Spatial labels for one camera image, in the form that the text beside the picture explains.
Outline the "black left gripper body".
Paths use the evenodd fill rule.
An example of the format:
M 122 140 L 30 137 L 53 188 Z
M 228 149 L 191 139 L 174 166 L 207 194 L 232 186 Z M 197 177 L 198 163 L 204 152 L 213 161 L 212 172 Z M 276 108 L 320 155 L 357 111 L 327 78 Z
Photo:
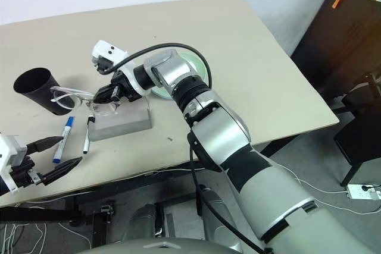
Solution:
M 44 182 L 43 175 L 34 171 L 34 166 L 35 163 L 30 156 L 25 156 L 19 166 L 11 168 L 11 177 L 18 188 Z

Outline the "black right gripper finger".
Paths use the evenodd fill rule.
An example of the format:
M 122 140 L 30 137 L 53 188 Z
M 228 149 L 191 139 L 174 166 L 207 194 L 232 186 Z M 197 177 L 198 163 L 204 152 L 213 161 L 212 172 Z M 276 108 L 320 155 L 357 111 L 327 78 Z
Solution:
M 112 102 L 112 95 L 115 89 L 114 85 L 101 87 L 93 96 L 94 102 Z
M 120 98 L 117 96 L 107 98 L 105 101 L 110 109 L 117 109 L 120 106 Z

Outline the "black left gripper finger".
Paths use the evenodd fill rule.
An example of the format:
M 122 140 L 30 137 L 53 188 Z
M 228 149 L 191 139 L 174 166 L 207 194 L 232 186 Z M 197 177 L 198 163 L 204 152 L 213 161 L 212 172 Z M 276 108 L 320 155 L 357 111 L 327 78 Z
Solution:
M 72 169 L 74 169 L 83 158 L 80 156 L 78 158 L 69 159 L 63 163 L 57 165 L 52 171 L 40 175 L 40 181 L 44 185 L 49 185 L 59 178 L 68 174 Z
M 37 140 L 35 142 L 27 144 L 27 152 L 26 155 L 30 155 L 36 152 L 43 152 L 60 141 L 63 140 L 62 136 L 51 136 L 44 139 Z

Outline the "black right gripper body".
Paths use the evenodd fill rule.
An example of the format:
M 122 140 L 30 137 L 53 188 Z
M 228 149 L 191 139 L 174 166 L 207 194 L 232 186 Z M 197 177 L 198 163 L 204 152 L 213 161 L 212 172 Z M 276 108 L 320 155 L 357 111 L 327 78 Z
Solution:
M 134 102 L 140 99 L 140 94 L 132 88 L 128 78 L 122 71 L 114 73 L 111 84 L 113 92 L 111 94 L 112 101 L 119 101 L 121 98 L 126 98 L 129 102 Z

